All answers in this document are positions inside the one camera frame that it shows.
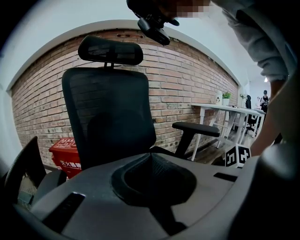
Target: white flower pot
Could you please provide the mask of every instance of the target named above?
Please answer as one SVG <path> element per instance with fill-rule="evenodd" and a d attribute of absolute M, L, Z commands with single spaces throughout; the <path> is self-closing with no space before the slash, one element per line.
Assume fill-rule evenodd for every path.
<path fill-rule="evenodd" d="M 229 105 L 229 98 L 223 98 L 222 99 L 222 105 L 225 105 L 225 106 L 227 106 L 227 105 Z"/>

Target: rolled-up sleeve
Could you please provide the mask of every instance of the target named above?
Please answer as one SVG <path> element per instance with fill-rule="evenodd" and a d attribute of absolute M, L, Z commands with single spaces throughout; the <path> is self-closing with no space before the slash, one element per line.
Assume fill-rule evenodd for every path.
<path fill-rule="evenodd" d="M 261 74 L 266 76 L 270 82 L 286 80 L 288 71 L 285 63 L 266 33 L 260 28 L 248 26 L 238 21 L 225 10 L 223 10 L 223 13 L 239 42 L 249 53 L 252 60 L 257 62 L 257 65 L 263 69 Z"/>

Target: gray plastic surface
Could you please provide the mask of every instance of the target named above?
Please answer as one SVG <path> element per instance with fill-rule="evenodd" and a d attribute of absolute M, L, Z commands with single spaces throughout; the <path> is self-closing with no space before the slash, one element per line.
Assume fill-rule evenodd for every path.
<path fill-rule="evenodd" d="M 189 200 L 172 206 L 176 221 L 189 227 L 172 238 L 183 239 L 181 234 L 186 233 L 187 236 L 198 239 L 201 233 L 202 239 L 213 239 L 228 231 L 230 222 L 247 193 L 256 159 L 249 159 L 243 169 L 235 169 L 159 155 L 187 168 L 197 178 L 196 189 Z M 32 207 L 31 212 L 43 220 L 70 193 L 76 192 L 86 197 L 62 231 L 65 236 L 89 240 L 169 238 L 148 208 L 125 204 L 110 186 L 111 175 L 116 169 L 141 156 L 128 157 L 81 172 L 45 195 Z M 233 183 L 214 177 L 216 173 L 239 177 Z"/>

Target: red fire extinguisher box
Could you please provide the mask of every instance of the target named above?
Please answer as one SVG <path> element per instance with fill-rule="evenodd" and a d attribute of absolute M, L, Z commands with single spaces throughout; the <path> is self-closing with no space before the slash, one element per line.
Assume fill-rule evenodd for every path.
<path fill-rule="evenodd" d="M 67 174 L 68 178 L 81 172 L 81 163 L 74 138 L 61 138 L 49 151 L 53 154 L 53 162 Z"/>

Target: camera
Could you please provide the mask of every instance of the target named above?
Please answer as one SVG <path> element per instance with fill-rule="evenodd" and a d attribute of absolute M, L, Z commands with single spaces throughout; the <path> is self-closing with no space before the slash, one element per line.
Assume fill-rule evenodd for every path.
<path fill-rule="evenodd" d="M 143 34 L 161 45 L 170 44 L 170 38 L 163 30 L 164 23 L 179 26 L 178 21 L 167 19 L 152 0 L 127 0 L 127 6 L 140 19 L 137 25 Z"/>

